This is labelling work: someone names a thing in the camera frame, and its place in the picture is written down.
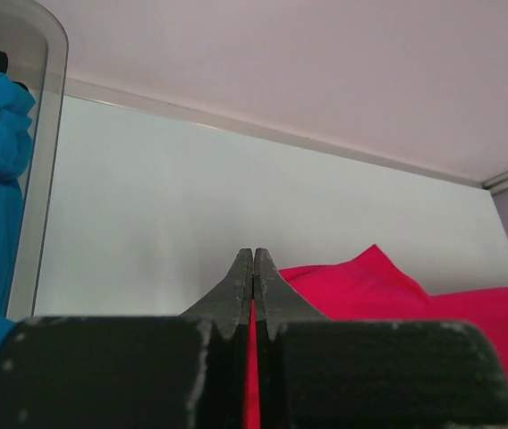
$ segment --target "clear plastic bin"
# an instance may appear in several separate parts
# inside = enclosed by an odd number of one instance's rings
[[[64,93],[68,42],[64,28],[31,0],[0,0],[0,50],[8,55],[8,75],[36,99],[30,112],[33,157],[21,177],[25,206],[7,315],[19,320],[33,312],[57,134]]]

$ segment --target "transparent plastic container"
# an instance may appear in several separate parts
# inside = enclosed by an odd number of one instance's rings
[[[68,41],[59,21],[32,0],[0,0],[0,51],[8,55],[7,74],[36,99],[33,157],[20,179],[25,205],[7,316],[33,313],[47,223],[57,134],[64,94]]]

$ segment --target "red fabric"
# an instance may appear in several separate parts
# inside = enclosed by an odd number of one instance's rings
[[[508,377],[508,288],[474,290],[431,298],[415,281],[395,267],[377,246],[339,265],[303,266],[282,270],[280,274],[314,307],[334,320],[469,321],[494,344]],[[255,350],[252,341],[256,341],[255,336],[250,336],[250,350]],[[254,374],[251,361],[249,379]],[[246,419],[252,425],[248,425],[248,428],[258,429],[258,393],[249,390],[249,395]]]

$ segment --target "plastic bin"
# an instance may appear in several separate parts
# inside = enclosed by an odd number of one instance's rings
[[[24,83],[36,99],[30,113],[35,146],[20,180],[25,205],[7,309],[9,318],[19,320],[31,315],[37,290],[64,93],[67,35],[43,6],[31,0],[0,0],[0,50],[8,55],[10,78]]]

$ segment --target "red cloth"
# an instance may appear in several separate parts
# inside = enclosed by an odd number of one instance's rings
[[[377,246],[339,265],[303,266],[282,270],[280,274],[314,307],[334,320],[469,321],[494,344],[508,377],[508,288],[429,297]],[[252,325],[249,380],[256,380],[258,367],[254,373],[252,366],[256,365],[256,337]],[[259,429],[258,392],[252,390],[251,382],[248,392],[246,427]]]

